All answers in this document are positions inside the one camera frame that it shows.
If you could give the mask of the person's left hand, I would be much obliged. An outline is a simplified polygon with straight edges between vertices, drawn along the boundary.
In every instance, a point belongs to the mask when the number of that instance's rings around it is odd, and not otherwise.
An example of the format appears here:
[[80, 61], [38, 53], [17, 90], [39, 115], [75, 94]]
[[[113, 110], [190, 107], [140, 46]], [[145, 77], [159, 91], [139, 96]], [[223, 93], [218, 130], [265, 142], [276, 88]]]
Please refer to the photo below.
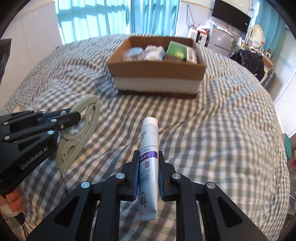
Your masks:
[[25, 197], [21, 185], [12, 193], [1, 196], [1, 214], [3, 217], [12, 217], [12, 213], [18, 215], [25, 210]]

